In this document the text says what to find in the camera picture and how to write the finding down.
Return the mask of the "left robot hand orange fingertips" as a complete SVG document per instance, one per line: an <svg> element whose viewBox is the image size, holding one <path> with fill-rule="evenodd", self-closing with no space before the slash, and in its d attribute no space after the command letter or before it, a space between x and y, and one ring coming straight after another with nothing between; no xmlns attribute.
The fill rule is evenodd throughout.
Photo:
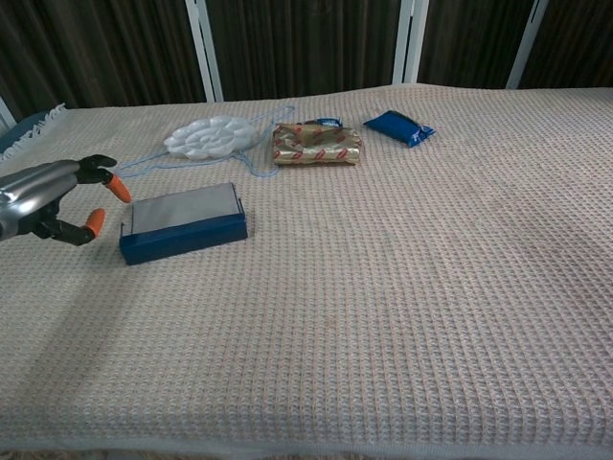
<svg viewBox="0 0 613 460"><path fill-rule="evenodd" d="M92 211L87 222L76 226L57 217L61 200L79 184L102 184L124 203L131 201L128 188L110 169L117 161L105 155L81 160L58 160L1 178L1 240L34 234L80 246L96 239L105 210Z"/></svg>

